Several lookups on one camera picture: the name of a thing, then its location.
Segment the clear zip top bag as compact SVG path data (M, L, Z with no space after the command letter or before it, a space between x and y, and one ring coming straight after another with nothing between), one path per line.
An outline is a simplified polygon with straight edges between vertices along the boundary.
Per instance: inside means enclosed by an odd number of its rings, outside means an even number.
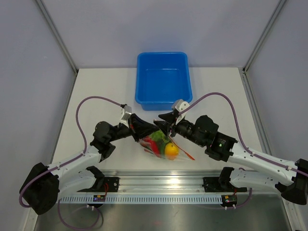
M167 161L184 161L195 159L182 148L180 148L170 136L166 136L161 130L139 139L143 150L160 159Z

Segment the green fake cucumber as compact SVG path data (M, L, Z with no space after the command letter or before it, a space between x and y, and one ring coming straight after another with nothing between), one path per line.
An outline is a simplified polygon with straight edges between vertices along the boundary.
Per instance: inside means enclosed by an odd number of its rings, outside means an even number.
M158 142L157 143L157 146L158 146L158 149L161 153L164 153L165 152L165 147L166 147L167 143L166 142Z

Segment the yellow fake bell pepper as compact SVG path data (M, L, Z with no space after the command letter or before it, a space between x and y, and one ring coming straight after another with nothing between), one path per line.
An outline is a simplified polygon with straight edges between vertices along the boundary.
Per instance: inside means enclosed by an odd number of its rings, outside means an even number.
M179 155L179 149L174 143L168 143L165 146L165 157L168 160L175 160Z

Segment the red fake chili pepper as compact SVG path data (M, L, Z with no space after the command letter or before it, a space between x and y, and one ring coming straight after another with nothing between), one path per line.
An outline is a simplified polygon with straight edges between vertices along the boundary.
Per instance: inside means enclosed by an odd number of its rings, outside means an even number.
M140 144L145 147L147 150L151 151L155 155L160 155L160 150L154 140L151 138L144 138L140 141Z

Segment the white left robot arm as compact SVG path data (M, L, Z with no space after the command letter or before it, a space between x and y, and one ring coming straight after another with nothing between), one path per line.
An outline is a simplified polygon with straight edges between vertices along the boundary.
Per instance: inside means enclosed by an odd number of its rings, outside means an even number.
M99 122L93 141L83 151L55 164L46 166L38 163L32 167L19 192L20 205L42 215L70 194L80 190L97 192L107 189L105 175L96 165L115 150L112 142L126 137L138 142L158 130L158 126L136 114L129 115L125 123L116 126Z

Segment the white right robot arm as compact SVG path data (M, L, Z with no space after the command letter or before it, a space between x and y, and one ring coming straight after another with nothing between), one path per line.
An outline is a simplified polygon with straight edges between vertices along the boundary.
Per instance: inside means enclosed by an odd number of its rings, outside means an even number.
M177 121L174 112L159 115L154 123L168 136L180 136L204 147L210 158L239 164L251 171L224 167L214 183L223 192L252 188L279 193L298 205L308 202L308 162L304 159L288 161L245 148L238 141L218 131L218 125L208 116L200 116L195 123Z

